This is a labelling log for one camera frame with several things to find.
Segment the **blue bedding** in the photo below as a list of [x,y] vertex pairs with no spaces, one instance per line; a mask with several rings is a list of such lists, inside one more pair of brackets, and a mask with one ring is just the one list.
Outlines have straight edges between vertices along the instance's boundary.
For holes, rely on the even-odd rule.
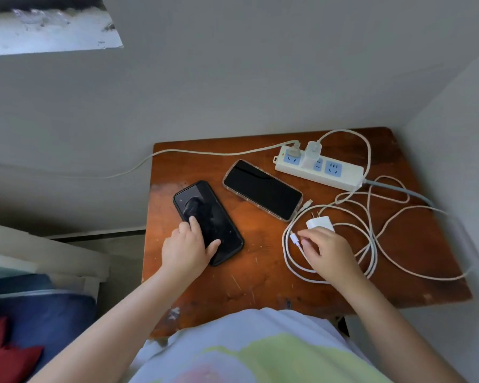
[[89,328],[96,309],[96,297],[56,286],[47,274],[0,278],[4,346],[40,351],[27,380]]

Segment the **black smartphone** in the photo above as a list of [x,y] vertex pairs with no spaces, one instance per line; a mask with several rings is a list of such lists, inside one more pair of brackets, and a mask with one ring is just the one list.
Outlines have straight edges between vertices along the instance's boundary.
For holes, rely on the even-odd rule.
[[190,217],[196,218],[205,247],[214,240],[221,241],[209,262],[210,266],[223,264],[243,249],[243,237],[207,181],[200,180],[183,188],[174,195],[172,201],[183,221],[189,222]]

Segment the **white loose charger adapter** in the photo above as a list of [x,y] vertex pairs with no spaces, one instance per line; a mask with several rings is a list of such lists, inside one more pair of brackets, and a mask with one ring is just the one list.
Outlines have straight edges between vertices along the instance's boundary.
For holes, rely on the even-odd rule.
[[305,224],[308,229],[320,227],[335,232],[333,224],[328,216],[311,218],[307,220]]

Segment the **white bed frame board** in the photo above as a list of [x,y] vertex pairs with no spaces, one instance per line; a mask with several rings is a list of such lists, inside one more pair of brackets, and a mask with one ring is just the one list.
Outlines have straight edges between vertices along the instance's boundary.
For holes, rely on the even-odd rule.
[[0,226],[0,278],[47,274],[56,286],[97,300],[109,273],[108,254]]

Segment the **white printed shirt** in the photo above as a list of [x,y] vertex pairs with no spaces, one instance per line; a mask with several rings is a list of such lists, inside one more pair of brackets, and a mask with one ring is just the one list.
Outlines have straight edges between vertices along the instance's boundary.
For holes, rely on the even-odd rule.
[[147,340],[121,383],[391,383],[331,322],[247,309]]

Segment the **white plugged charger block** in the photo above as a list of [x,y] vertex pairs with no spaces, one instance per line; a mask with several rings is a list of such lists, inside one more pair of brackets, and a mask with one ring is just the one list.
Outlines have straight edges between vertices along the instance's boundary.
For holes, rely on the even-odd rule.
[[304,151],[305,160],[314,161],[314,164],[321,156],[321,148],[320,141],[309,141]]

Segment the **red cloth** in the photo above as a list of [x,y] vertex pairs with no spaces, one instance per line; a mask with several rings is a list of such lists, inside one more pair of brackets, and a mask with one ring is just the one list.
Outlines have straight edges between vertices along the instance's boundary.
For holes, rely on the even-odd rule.
[[19,348],[7,342],[9,321],[0,317],[0,383],[25,383],[41,358],[44,347]]

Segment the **concrete window sill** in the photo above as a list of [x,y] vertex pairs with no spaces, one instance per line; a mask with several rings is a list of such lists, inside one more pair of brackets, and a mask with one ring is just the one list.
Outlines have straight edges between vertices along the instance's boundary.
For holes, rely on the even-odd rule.
[[0,0],[0,56],[115,48],[103,0]]

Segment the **person's right forearm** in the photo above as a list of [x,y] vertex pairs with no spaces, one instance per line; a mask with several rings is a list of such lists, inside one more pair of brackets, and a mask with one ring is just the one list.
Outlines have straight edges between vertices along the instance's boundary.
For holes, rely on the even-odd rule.
[[387,376],[396,383],[467,383],[362,272],[326,280],[360,318]]

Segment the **person's left hand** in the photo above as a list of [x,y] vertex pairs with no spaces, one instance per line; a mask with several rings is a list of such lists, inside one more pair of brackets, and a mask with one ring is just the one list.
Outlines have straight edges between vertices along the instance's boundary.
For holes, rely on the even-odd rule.
[[206,248],[202,229],[193,216],[166,238],[162,250],[160,272],[172,279],[193,282],[208,267]]

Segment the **person's right hand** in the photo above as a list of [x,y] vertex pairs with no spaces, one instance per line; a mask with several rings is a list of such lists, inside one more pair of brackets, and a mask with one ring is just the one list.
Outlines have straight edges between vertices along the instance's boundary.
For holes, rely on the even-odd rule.
[[297,235],[308,239],[319,251],[319,259],[307,260],[312,269],[338,290],[365,281],[347,240],[325,228],[300,230]]

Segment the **person's left forearm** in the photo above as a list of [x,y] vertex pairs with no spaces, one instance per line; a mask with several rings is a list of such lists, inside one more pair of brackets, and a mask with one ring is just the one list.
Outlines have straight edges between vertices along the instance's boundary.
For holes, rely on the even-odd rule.
[[206,267],[163,265],[28,383],[117,383],[162,316]]

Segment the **smartphone in clear case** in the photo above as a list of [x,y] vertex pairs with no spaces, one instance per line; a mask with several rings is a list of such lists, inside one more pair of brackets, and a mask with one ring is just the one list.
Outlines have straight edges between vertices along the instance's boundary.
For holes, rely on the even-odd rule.
[[223,186],[285,222],[294,218],[303,201],[299,190],[245,160],[231,166]]

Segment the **white power strip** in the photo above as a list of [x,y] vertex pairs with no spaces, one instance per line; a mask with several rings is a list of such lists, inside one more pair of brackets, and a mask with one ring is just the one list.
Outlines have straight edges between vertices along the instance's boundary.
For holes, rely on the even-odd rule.
[[323,155],[307,157],[305,151],[290,152],[288,146],[281,147],[273,163],[278,172],[347,192],[358,190],[364,181],[364,168],[359,165]]

